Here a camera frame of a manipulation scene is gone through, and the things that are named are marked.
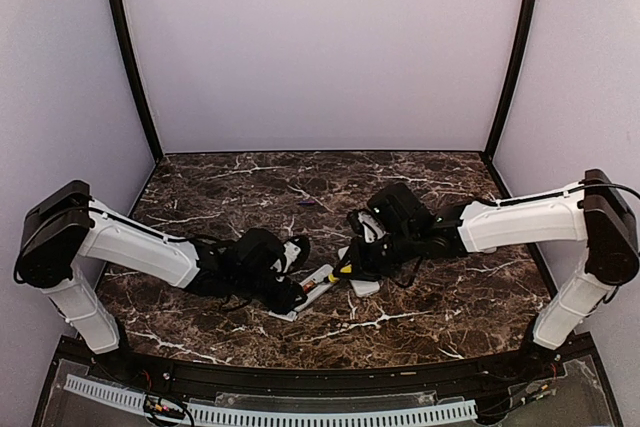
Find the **orange AAA battery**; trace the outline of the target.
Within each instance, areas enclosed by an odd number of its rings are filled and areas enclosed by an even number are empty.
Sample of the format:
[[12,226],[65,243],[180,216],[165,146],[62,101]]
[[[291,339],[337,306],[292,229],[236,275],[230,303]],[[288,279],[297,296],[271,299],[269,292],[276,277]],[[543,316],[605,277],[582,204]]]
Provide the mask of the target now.
[[302,288],[304,293],[311,292],[313,289],[317,287],[317,283],[315,281],[306,282]]

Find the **yellow handled screwdriver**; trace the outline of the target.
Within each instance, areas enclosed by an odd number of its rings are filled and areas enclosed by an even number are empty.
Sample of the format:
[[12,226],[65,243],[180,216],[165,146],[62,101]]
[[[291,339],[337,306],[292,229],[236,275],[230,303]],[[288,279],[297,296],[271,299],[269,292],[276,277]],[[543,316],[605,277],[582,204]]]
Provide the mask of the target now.
[[332,267],[331,265],[324,265],[320,269],[321,281],[324,284],[335,284],[342,279],[350,279],[352,277],[352,265],[346,264],[343,266]]

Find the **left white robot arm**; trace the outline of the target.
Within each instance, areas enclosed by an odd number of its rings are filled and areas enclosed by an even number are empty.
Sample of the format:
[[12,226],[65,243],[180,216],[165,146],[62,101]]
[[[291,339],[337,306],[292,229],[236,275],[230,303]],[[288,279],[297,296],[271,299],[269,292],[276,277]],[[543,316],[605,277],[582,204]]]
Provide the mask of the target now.
[[109,209],[87,183],[74,180],[26,214],[13,276],[47,296],[87,347],[102,355],[103,368],[131,383],[141,374],[140,359],[124,347],[115,317],[89,286],[78,258],[117,264],[192,295],[236,296],[287,314],[307,299],[289,271],[308,254],[306,237],[282,242],[263,228],[237,240],[170,236]]

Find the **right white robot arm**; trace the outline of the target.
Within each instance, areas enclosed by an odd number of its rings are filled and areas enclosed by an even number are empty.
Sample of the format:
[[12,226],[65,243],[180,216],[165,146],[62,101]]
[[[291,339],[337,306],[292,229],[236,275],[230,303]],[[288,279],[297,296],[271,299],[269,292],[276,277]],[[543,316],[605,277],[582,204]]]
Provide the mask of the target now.
[[391,278],[410,261],[465,257],[499,247],[548,241],[586,244],[571,277],[532,322],[528,343],[510,360],[521,381],[534,379],[573,329],[639,273],[636,217],[625,188],[599,169],[558,190],[477,199],[436,213],[404,183],[373,195],[348,221],[355,235],[330,280]]

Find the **white remote with display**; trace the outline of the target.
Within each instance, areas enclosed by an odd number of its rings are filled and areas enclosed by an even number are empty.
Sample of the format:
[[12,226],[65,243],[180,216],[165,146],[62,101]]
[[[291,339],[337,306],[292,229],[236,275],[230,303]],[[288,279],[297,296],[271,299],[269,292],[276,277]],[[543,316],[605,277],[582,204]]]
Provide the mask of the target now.
[[286,314],[269,311],[268,315],[288,322],[294,322],[303,310],[308,308],[334,285],[334,283],[329,280],[332,271],[333,267],[330,264],[325,264],[303,281],[303,292],[307,296],[304,303],[296,306]]

